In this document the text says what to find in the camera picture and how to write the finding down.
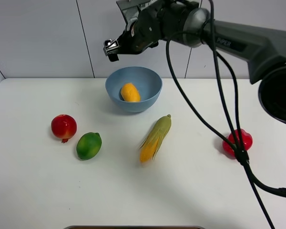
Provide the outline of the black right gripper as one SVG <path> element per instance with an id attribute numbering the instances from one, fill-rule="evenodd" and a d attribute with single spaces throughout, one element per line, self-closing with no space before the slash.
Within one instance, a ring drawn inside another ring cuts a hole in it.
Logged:
<path id="1" fill-rule="evenodd" d="M 144 52 L 154 48 L 159 40 L 168 40 L 176 32 L 199 29 L 197 13 L 199 3 L 189 0 L 156 0 L 141 7 L 134 25 L 135 36 L 142 42 Z M 117 54 L 108 54 L 110 62 L 119 61 Z"/>

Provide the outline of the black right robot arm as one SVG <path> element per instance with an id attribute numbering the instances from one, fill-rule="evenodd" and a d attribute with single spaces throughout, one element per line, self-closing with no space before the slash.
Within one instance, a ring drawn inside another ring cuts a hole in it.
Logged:
<path id="1" fill-rule="evenodd" d="M 119 0 L 126 26 L 117 39 L 104 42 L 111 62 L 120 54 L 140 54 L 172 39 L 195 48 L 213 44 L 248 64 L 252 84 L 260 82 L 264 110 L 286 124 L 286 31 L 217 21 L 198 2 L 188 0 Z"/>

